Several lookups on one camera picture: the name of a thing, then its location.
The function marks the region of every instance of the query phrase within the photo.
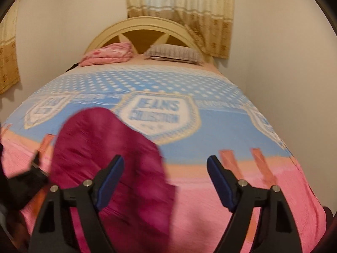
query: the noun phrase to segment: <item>white wall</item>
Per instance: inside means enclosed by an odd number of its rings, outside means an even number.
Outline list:
[[[21,82],[0,95],[0,121],[77,63],[102,30],[125,18],[126,0],[21,0],[16,31]]]
[[[3,122],[36,89],[58,76],[63,69],[64,23],[62,0],[21,0],[16,25],[16,53],[21,82],[0,95]]]
[[[67,64],[77,63],[105,28],[127,18],[126,0],[66,0]]]
[[[228,60],[215,59],[219,71],[244,93],[254,36],[252,23],[255,21],[255,16],[252,12],[252,1],[254,0],[235,0],[230,57]]]
[[[284,139],[321,204],[335,211],[337,36],[314,0],[235,0],[235,5],[229,68],[221,70]]]

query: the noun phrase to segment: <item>bedspread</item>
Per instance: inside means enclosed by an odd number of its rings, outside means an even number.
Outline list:
[[[31,95],[3,127],[5,170],[17,157],[39,149],[48,167],[54,136],[77,111],[100,106],[155,142],[177,186],[170,252],[213,252],[230,218],[206,170],[217,155],[237,179],[284,192],[309,253],[325,232],[323,208],[299,163],[258,109],[227,78],[213,72],[167,65],[77,67]],[[16,165],[17,170],[24,167]],[[255,210],[244,244],[256,229]],[[25,215],[33,221],[28,211]]]

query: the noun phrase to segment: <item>wooden headboard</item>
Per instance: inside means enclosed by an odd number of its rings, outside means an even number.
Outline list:
[[[133,44],[135,54],[143,54],[151,45],[166,43],[193,48],[203,56],[205,62],[214,63],[213,57],[198,48],[182,25],[148,16],[129,18],[108,27],[91,42],[86,52],[125,41]]]

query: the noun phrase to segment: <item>metal screw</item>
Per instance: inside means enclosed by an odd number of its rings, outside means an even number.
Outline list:
[[[241,180],[238,181],[238,184],[241,187],[245,187],[245,186],[247,186],[248,182],[244,179],[241,179]]]
[[[58,189],[59,189],[58,186],[52,186],[52,187],[50,188],[50,191],[51,191],[51,192],[56,192],[56,191],[58,191]]]
[[[92,180],[85,180],[85,181],[83,182],[83,185],[84,185],[85,187],[91,186],[91,185],[92,185]]]
[[[280,192],[281,191],[281,188],[279,186],[272,186],[272,190],[274,192]]]

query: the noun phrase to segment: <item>black clamp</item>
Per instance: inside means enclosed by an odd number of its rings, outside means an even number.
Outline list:
[[[80,253],[70,214],[76,207],[91,253],[115,253],[98,212],[106,207],[123,173],[124,161],[116,155],[93,180],[61,190],[52,186],[35,223],[29,253]]]
[[[224,207],[232,212],[215,253],[240,253],[254,207],[261,207],[252,253],[302,253],[299,233],[279,186],[269,190],[237,180],[216,156],[207,160],[207,170]]]

